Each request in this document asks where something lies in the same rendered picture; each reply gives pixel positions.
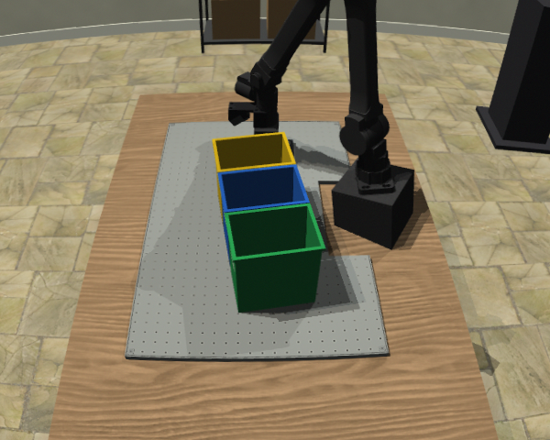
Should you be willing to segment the yellow open bin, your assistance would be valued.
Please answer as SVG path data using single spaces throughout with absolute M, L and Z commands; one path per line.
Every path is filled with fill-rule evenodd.
M 217 184 L 218 174 L 226 171 L 296 166 L 288 140 L 280 133 L 224 137 L 217 139 L 213 146 Z

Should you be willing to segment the green open-top bin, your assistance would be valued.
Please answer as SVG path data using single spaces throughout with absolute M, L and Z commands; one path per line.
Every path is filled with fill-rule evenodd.
M 229 213 L 239 313 L 315 302 L 322 239 L 303 204 Z

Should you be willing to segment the blue open bin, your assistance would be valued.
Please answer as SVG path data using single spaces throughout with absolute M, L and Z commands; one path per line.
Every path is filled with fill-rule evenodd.
M 239 211 L 310 204 L 299 171 L 290 165 L 226 171 L 218 180 L 225 215 Z

